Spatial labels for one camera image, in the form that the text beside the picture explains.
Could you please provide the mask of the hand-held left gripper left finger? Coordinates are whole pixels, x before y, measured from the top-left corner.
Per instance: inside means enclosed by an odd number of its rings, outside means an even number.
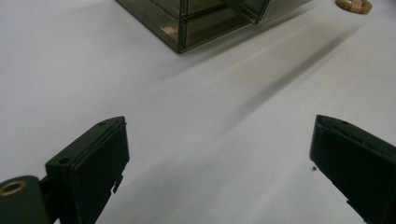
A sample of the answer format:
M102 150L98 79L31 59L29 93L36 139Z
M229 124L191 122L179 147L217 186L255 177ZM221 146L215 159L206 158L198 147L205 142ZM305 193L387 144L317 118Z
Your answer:
M62 224L94 224L129 162L125 117L103 120L50 159L47 177L57 189Z

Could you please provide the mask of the tan cork piece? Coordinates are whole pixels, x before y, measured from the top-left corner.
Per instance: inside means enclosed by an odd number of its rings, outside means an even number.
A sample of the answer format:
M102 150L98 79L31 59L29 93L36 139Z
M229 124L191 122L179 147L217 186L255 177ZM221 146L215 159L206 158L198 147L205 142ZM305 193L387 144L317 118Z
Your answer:
M177 29L175 29L174 27L165 26L165 27L162 27L161 30L162 30L165 34L167 34L168 36L170 36L172 39L177 40L178 31L177 31Z

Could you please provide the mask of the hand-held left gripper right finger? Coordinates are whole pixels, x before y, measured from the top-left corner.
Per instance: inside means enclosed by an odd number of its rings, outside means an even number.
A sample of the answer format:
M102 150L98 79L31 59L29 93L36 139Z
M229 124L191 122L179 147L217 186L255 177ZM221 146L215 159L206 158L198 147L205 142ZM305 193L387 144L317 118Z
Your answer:
M318 115L309 158L367 224L396 224L396 147L340 119Z

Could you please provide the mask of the smoky clear drawer cabinet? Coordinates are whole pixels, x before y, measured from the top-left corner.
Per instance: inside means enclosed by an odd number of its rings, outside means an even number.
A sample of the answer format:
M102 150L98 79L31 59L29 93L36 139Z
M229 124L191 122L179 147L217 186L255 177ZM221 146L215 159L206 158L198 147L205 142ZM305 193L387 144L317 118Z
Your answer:
M222 0L115 0L177 53L252 24ZM282 16L312 0L271 0L263 22ZM161 28L178 31L177 40Z

